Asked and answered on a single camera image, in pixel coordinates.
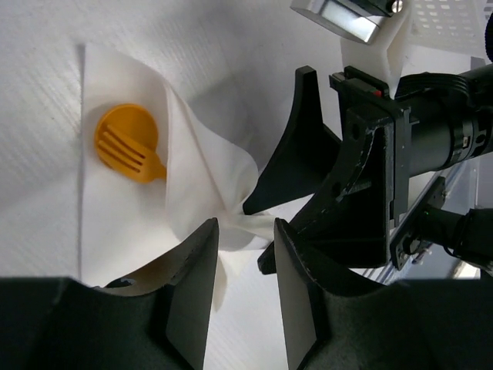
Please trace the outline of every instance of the orange spoon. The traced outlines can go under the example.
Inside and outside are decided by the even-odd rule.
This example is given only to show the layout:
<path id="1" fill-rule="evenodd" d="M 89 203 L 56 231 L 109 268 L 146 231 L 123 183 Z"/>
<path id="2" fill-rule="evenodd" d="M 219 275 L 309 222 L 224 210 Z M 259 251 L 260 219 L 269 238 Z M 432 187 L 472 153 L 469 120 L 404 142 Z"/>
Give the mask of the orange spoon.
<path id="1" fill-rule="evenodd" d="M 158 130 L 147 110 L 135 104 L 113 107 L 94 134 L 98 157 L 108 167 L 140 183 L 166 179 L 156 148 Z"/>

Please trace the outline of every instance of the white basket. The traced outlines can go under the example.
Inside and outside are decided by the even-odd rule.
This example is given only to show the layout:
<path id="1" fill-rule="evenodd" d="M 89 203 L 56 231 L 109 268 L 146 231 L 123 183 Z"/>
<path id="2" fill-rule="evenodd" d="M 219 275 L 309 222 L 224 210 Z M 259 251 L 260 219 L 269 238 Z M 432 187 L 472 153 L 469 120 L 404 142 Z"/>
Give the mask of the white basket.
<path id="1" fill-rule="evenodd" d="M 485 29 L 493 11 L 493 0 L 414 0 L 413 3 L 412 43 L 485 58 Z"/>

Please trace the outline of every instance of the bolt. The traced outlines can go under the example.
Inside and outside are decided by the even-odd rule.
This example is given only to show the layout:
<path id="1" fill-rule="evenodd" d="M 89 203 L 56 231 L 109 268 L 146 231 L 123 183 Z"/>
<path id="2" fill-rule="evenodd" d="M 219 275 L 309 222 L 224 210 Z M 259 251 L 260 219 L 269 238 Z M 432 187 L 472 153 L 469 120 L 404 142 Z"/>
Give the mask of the bolt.
<path id="1" fill-rule="evenodd" d="M 404 0 L 395 0 L 395 2 L 392 3 L 392 12 L 399 13 L 402 11 L 403 7 L 404 7 Z"/>

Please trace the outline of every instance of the white napkin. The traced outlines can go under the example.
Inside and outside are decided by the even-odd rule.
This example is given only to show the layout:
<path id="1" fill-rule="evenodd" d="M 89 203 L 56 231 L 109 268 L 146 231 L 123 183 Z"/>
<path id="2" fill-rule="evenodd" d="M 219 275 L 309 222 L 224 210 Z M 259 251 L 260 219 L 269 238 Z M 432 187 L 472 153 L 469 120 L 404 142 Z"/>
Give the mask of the white napkin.
<path id="1" fill-rule="evenodd" d="M 122 103 L 139 104 L 156 120 L 167 181 L 136 183 L 99 161 L 96 125 Z M 82 145 L 81 279 L 88 285 L 105 286 L 148 264 L 211 217 L 220 221 L 224 250 L 241 250 L 255 235 L 273 238 L 273 216 L 243 214 L 259 176 L 253 158 L 207 129 L 158 72 L 96 45 L 86 47 Z M 237 264 L 224 270 L 238 271 Z"/>

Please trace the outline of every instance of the white table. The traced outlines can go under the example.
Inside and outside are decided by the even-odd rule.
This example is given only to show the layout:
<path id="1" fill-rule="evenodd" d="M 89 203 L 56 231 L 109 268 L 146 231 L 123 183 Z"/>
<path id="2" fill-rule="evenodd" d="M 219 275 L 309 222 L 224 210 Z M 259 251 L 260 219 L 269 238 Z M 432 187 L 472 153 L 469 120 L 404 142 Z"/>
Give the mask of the white table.
<path id="1" fill-rule="evenodd" d="M 82 45 L 112 46 L 161 72 L 212 130 L 263 167 L 287 123 L 294 70 L 317 69 L 324 119 L 338 37 L 289 0 L 0 1 L 0 275 L 79 276 Z M 469 58 L 416 49 L 407 72 L 463 72 Z M 429 180 L 414 180 L 415 197 Z M 284 369 L 275 276 L 254 261 L 213 314 L 206 368 Z"/>

